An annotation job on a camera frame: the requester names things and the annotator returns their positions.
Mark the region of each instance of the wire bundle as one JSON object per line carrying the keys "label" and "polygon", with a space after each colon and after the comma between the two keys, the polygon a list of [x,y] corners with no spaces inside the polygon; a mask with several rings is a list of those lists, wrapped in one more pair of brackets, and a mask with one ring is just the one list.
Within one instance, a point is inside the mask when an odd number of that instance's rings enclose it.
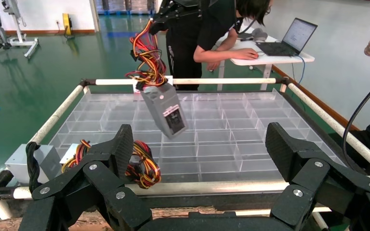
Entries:
{"label": "wire bundle", "polygon": [[134,141],[132,154],[140,157],[138,163],[130,162],[125,175],[140,186],[148,189],[161,181],[161,171],[152,158],[151,149],[142,141]]}
{"label": "wire bundle", "polygon": [[[134,60],[140,60],[141,64],[137,70],[127,73],[125,76],[136,79],[143,85],[160,86],[167,82],[164,74],[166,71],[165,63],[161,59],[162,51],[158,49],[158,40],[156,35],[150,35],[149,29],[152,22],[147,25],[139,34],[130,38],[132,43],[132,56]],[[141,70],[144,65],[149,68]]]}
{"label": "wire bundle", "polygon": [[62,166],[62,173],[66,171],[66,167],[72,168],[80,163],[83,159],[84,155],[88,152],[91,148],[90,141],[80,140],[81,144],[79,144],[76,148],[76,152],[73,158],[67,160],[67,162]]}

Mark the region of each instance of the acrylic compartment grid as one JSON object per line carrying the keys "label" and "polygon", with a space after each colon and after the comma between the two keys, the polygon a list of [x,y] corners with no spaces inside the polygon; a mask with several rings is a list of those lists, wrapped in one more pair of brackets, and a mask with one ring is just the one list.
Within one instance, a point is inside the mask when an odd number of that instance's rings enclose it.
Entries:
{"label": "acrylic compartment grid", "polygon": [[267,125],[278,122],[292,137],[314,142],[343,165],[276,90],[178,97],[188,130],[172,140],[158,130],[141,95],[87,93],[50,144],[63,157],[80,139],[105,142],[130,124],[134,140],[151,147],[163,182],[281,180],[264,144]]}

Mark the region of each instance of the white pipe frame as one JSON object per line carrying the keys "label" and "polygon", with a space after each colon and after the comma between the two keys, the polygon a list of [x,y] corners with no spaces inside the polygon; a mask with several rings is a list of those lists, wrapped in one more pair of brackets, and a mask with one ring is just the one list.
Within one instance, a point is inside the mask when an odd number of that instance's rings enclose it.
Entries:
{"label": "white pipe frame", "polygon": [[[96,85],[132,85],[135,82],[133,79],[97,79],[95,81]],[[275,78],[196,78],[196,79],[174,79],[174,84],[274,84],[277,80]],[[338,134],[343,136],[344,127],[341,126],[334,118],[332,118],[327,112],[325,112],[321,107],[319,107],[314,101],[312,101],[304,92],[302,92],[294,84],[290,83],[288,85],[290,88],[305,104],[307,104],[315,113],[320,116],[328,125],[330,125]],[[286,90],[284,84],[282,84],[282,92]],[[69,108],[72,102],[78,97],[78,95],[83,91],[84,94],[88,92],[88,86],[78,85],[70,93],[70,95],[65,99],[65,101],[55,110],[55,112],[48,118],[48,120],[43,124],[43,126],[36,132],[36,134],[30,139],[29,142],[34,141],[36,143],[41,143],[43,138],[49,133],[53,126],[59,121],[60,117]],[[348,134],[347,142],[357,150],[369,163],[370,163],[370,150],[358,141],[353,135]],[[132,190],[137,195],[149,194],[151,191],[158,191],[159,194],[175,194],[175,192],[183,192],[184,189],[197,189],[199,193],[201,191],[207,191],[210,193],[226,193],[229,191],[234,192],[235,189],[238,192],[252,192],[252,191],[282,191],[286,188],[288,183],[282,181],[266,181],[266,182],[200,182],[190,183],[192,187],[180,187],[181,185],[186,185],[189,183],[176,183],[176,187],[172,187],[171,184],[157,184],[148,191],[141,190],[139,187],[130,186]],[[15,199],[31,199],[31,194],[28,188],[19,187],[13,193]],[[0,218],[8,219],[11,218],[12,214],[7,208],[6,202],[2,201],[0,203]]]}

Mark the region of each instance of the orange trim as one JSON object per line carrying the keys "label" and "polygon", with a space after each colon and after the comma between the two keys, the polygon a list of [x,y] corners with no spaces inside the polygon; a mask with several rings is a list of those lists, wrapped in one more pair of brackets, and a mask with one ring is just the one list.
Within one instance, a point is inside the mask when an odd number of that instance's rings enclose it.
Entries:
{"label": "orange trim", "polygon": [[[6,30],[7,35],[16,35],[16,30]],[[23,33],[31,35],[44,35],[44,34],[59,34],[63,35],[65,30],[23,30]],[[73,30],[73,33],[76,34],[92,34],[95,33],[95,30]]]}
{"label": "orange trim", "polygon": [[[303,86],[298,85],[294,79],[292,79],[290,76],[288,76],[286,73],[284,73],[282,70],[280,70],[278,67],[273,65],[272,69],[281,75],[282,77],[289,77],[290,81],[294,83],[302,92],[304,92],[311,100],[313,100],[316,104],[318,104],[324,111],[326,111],[331,117],[333,117],[338,123],[340,123],[343,127],[346,127],[348,124],[348,120],[346,120],[344,117],[342,117],[340,114],[338,114],[336,111],[334,111],[332,108],[330,108],[328,105],[326,105],[323,101],[321,101],[319,98],[317,98],[315,95],[313,95],[311,92],[309,92],[307,89],[305,89]],[[359,131],[359,128],[355,127],[354,125],[351,125],[350,130],[356,130]]]}

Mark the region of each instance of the white wall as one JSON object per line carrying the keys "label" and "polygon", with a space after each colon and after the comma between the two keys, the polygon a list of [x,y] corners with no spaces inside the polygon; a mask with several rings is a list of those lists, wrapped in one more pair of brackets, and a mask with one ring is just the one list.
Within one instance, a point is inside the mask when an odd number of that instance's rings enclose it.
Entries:
{"label": "white wall", "polygon": [[[74,30],[93,30],[94,20],[91,0],[18,0],[19,11],[26,22],[21,30],[58,30],[56,20],[63,27],[63,13],[71,17]],[[5,30],[16,30],[11,16],[3,12],[0,3],[0,17]]]}
{"label": "white wall", "polygon": [[[265,31],[282,39],[295,17],[318,25],[304,51],[308,63],[302,85],[349,119],[370,91],[370,57],[363,51],[370,40],[370,2],[365,0],[274,0],[265,17]],[[292,77],[291,64],[277,65]],[[296,79],[302,65],[295,64]],[[355,120],[370,124],[370,100]]]}

